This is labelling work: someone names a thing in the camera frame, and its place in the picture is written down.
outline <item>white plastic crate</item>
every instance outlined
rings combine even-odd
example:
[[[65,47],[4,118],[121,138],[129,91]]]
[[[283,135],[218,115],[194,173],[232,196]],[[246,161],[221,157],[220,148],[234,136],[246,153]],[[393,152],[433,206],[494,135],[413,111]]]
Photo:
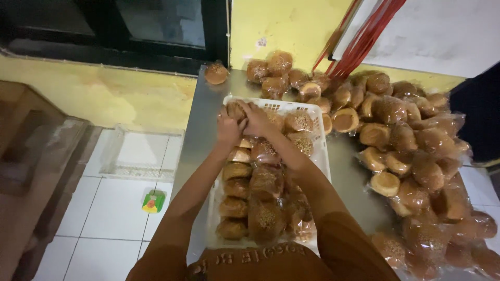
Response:
[[[139,143],[127,143],[128,137],[135,137],[135,141],[137,141],[137,137],[140,137]],[[134,129],[132,126],[117,124],[106,144],[103,154],[104,162],[99,174],[110,179],[173,183],[176,170],[164,168],[166,165],[164,165],[163,160],[166,151],[163,149],[156,151],[153,148],[154,144],[151,144],[152,147],[148,147],[149,139],[156,140],[155,143],[165,142],[165,149],[167,149],[169,138],[181,138],[182,143],[184,130],[149,128],[144,131],[144,128]],[[137,151],[132,153],[127,151],[132,150],[131,148],[135,149],[134,145],[139,146]],[[177,167],[179,156],[180,153],[174,160],[174,167]]]
[[[328,160],[327,141],[325,139],[325,130],[323,127],[322,111],[319,106],[315,104],[300,102],[289,102],[263,98],[245,98],[232,95],[226,96],[224,98],[223,104],[225,105],[228,103],[228,101],[233,99],[240,99],[244,100],[245,102],[253,102],[260,108],[276,111],[283,116],[288,112],[296,110],[307,112],[314,122],[313,132],[311,133],[314,151],[310,159],[323,172],[326,178],[330,182],[332,181],[332,177],[330,174],[330,162]],[[221,204],[223,197],[224,191],[222,189],[221,176],[219,175],[219,177],[215,181],[213,188],[210,191],[206,235],[207,247],[210,249],[257,247],[255,242],[246,238],[240,241],[230,241],[217,236],[216,229],[221,222],[221,216],[219,215],[219,205]],[[316,236],[311,238],[308,242],[296,242],[310,248],[316,254],[319,254]]]

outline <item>yellow wall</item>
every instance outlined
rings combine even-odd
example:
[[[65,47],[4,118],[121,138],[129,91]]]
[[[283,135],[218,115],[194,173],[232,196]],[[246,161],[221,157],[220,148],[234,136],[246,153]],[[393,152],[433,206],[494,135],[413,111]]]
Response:
[[[340,24],[351,0],[234,0],[231,22],[231,65],[247,69],[250,58],[264,59],[270,52],[283,50],[292,53],[294,67],[310,71],[328,38]],[[265,38],[266,46],[257,42]],[[319,65],[325,71],[330,62]],[[386,72],[393,82],[410,80],[424,88],[450,90],[464,78],[360,65],[360,70],[378,69]]]
[[[97,126],[183,130],[196,87],[196,78],[1,55],[0,80],[28,84],[66,114]]]

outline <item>stainless steel table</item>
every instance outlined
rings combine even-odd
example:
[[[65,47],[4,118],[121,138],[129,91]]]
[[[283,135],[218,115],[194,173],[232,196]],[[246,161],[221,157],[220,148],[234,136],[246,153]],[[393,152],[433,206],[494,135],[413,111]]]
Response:
[[[217,129],[216,118],[224,97],[232,94],[239,97],[258,98],[261,95],[260,87],[247,81],[245,71],[232,70],[228,80],[221,85],[207,83],[204,72],[205,66],[202,66],[194,92],[170,201],[174,199],[177,192],[205,160],[214,146]],[[287,93],[283,100],[293,101],[294,97]],[[353,157],[354,153],[360,151],[357,142],[343,134],[338,137],[327,137],[326,143],[331,183],[365,233],[372,234],[377,230],[392,227],[395,219],[392,210],[386,206],[383,198],[372,192],[367,192],[365,189],[365,184],[371,174]],[[197,261],[205,249],[208,205],[208,200],[206,200],[194,221],[186,257],[188,265]],[[446,279],[484,280],[462,270],[447,273]]]

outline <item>tiled floor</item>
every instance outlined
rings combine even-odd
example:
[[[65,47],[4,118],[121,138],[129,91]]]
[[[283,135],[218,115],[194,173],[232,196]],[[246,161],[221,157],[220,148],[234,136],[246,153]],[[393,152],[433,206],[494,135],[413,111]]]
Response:
[[[102,131],[35,281],[123,281],[148,247],[168,207],[173,185],[102,178],[99,170],[112,133]],[[159,159],[158,165],[167,167],[164,169],[177,167],[181,137],[155,136],[151,141],[135,136],[128,141],[125,145],[131,145],[131,150],[142,151],[133,161],[140,162],[137,156],[143,155],[146,163]],[[152,190],[166,194],[160,213],[141,209],[144,196]]]

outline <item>brown shirt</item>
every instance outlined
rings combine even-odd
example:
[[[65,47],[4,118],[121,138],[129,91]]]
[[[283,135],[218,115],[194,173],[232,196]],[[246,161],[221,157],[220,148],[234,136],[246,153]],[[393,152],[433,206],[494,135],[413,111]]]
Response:
[[[399,280],[346,213],[330,213],[316,227],[321,258],[303,245],[288,242],[267,248],[206,249],[187,266],[180,248],[165,246],[146,253],[126,280]]]

